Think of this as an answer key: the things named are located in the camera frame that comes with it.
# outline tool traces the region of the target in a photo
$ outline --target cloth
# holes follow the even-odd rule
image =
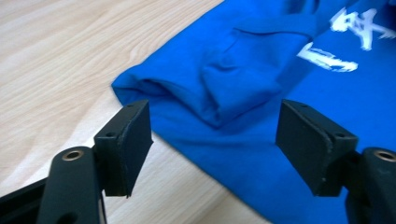
[[[275,223],[346,223],[346,191],[314,197],[275,145],[282,98],[396,148],[395,13],[387,1],[228,0],[112,87],[149,99],[155,133]]]

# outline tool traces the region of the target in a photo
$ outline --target white graphic print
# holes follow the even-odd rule
[[[351,30],[355,35],[361,38],[361,48],[363,50],[371,50],[373,31],[382,34],[379,37],[380,39],[396,37],[396,32],[373,23],[375,14],[375,8],[371,8],[361,13],[360,17],[357,12],[347,14],[347,10],[343,8],[334,17],[332,17],[332,30],[335,32]]]
[[[333,72],[352,72],[358,68],[356,63],[343,62],[329,52],[311,48],[313,44],[311,42],[305,45],[297,56]]]
[[[373,23],[375,14],[375,8],[371,8],[360,15],[358,12],[347,14],[347,10],[343,8],[332,17],[331,29],[334,32],[352,31],[354,35],[361,39],[361,49],[369,51],[372,49],[373,32],[381,34],[379,39],[396,38],[395,31]],[[312,45],[312,42],[305,45],[297,56],[333,72],[352,72],[358,69],[357,63],[344,62],[335,58],[335,55],[330,52],[312,48]]]

